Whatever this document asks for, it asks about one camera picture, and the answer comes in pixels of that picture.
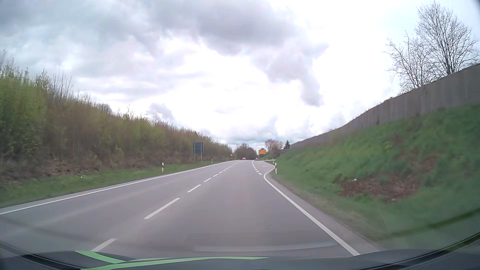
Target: road sign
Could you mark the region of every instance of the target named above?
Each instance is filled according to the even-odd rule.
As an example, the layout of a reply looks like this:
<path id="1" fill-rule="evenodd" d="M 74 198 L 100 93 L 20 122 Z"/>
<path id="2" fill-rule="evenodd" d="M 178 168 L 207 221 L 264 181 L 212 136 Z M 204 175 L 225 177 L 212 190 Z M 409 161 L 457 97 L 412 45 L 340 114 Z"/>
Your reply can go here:
<path id="1" fill-rule="evenodd" d="M 200 155 L 200 160 L 203 160 L 204 155 L 204 143 L 203 142 L 194 142 L 193 143 L 193 158 L 196 159 L 196 155 Z"/>

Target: asphalt road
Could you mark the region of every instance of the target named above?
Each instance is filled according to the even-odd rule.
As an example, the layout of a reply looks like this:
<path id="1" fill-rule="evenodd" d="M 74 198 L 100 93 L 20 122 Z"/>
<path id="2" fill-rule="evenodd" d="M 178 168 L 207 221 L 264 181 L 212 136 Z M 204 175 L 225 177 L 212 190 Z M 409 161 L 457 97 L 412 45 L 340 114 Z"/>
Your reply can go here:
<path id="1" fill-rule="evenodd" d="M 272 169 L 264 161 L 229 161 L 0 209 L 0 240 L 28 252 L 134 258 L 378 251 L 272 180 Z"/>

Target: cloud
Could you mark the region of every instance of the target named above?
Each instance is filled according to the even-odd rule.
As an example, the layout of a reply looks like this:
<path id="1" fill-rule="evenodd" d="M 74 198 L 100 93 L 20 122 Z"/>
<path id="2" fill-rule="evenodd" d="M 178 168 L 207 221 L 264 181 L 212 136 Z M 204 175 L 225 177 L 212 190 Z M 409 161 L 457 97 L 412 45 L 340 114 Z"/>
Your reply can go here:
<path id="1" fill-rule="evenodd" d="M 277 115 L 272 116 L 265 124 L 260 126 L 247 125 L 247 126 L 234 126 L 228 129 L 220 139 L 227 142 L 229 145 L 241 144 L 241 143 L 262 143 L 267 139 L 277 139 L 278 132 L 275 127 L 275 123 L 278 119 Z"/>
<path id="2" fill-rule="evenodd" d="M 150 106 L 148 106 L 145 116 L 158 118 L 169 123 L 172 123 L 175 120 L 175 118 L 172 115 L 172 111 L 166 107 L 165 103 L 150 104 Z"/>
<path id="3" fill-rule="evenodd" d="M 346 123 L 347 123 L 347 120 L 345 119 L 345 115 L 341 111 L 338 111 L 330 117 L 330 121 L 325 127 L 326 129 L 325 132 L 332 129 L 339 128 L 345 125 Z"/>
<path id="4" fill-rule="evenodd" d="M 0 1 L 2 46 L 33 73 L 61 67 L 75 79 L 97 79 L 95 86 L 74 81 L 94 92 L 117 91 L 99 87 L 98 80 L 118 77 L 151 88 L 132 93 L 133 87 L 121 87 L 119 91 L 129 96 L 124 100 L 132 101 L 166 93 L 196 74 L 179 75 L 176 70 L 185 63 L 185 57 L 196 53 L 193 41 L 221 55 L 249 57 L 272 82 L 298 80 L 305 104 L 322 104 L 312 62 L 327 46 L 309 40 L 292 10 L 274 8 L 267 0 L 49 3 Z"/>
<path id="5" fill-rule="evenodd" d="M 189 36 L 228 56 L 247 55 L 272 82 L 302 83 L 301 98 L 322 105 L 312 65 L 326 44 L 309 40 L 287 9 L 265 0 L 142 1 L 153 22 L 174 36 Z"/>

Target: bare tree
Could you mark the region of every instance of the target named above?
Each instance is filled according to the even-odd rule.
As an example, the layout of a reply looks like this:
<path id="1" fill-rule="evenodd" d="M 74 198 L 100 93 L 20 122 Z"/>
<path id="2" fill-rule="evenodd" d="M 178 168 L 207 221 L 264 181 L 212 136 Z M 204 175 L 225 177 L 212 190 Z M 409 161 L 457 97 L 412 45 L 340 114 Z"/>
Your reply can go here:
<path id="1" fill-rule="evenodd" d="M 415 36 L 396 45 L 388 40 L 394 63 L 388 71 L 400 79 L 401 93 L 480 62 L 471 29 L 436 1 L 418 8 Z"/>
<path id="2" fill-rule="evenodd" d="M 429 61 L 430 49 L 417 38 L 410 38 L 396 45 L 388 40 L 389 51 L 394 64 L 388 71 L 400 79 L 400 93 L 406 93 L 412 89 L 423 86 L 437 79 L 435 67 Z"/>
<path id="3" fill-rule="evenodd" d="M 275 152 L 283 148 L 283 142 L 278 140 L 268 139 L 265 141 L 265 148 L 267 149 L 267 152 L 270 152 L 270 151 Z"/>
<path id="4" fill-rule="evenodd" d="M 418 8 L 417 35 L 431 48 L 430 61 L 440 76 L 450 75 L 480 61 L 477 40 L 450 9 L 436 1 Z"/>

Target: green grassy embankment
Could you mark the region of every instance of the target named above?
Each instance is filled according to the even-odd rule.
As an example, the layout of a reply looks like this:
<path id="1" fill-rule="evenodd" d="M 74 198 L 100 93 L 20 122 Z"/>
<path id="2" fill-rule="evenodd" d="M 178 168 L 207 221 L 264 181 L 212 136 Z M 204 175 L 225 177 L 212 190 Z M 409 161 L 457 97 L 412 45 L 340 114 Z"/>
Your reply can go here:
<path id="1" fill-rule="evenodd" d="M 211 164 L 210 161 L 203 161 L 194 164 L 165 165 L 164 172 L 162 172 L 161 167 L 151 167 L 143 170 L 111 169 L 99 172 L 90 171 L 79 175 L 61 175 L 17 182 L 0 182 L 0 208 L 185 171 Z"/>
<path id="2" fill-rule="evenodd" d="M 386 248 L 480 231 L 480 106 L 439 110 L 277 158 L 279 182 Z"/>

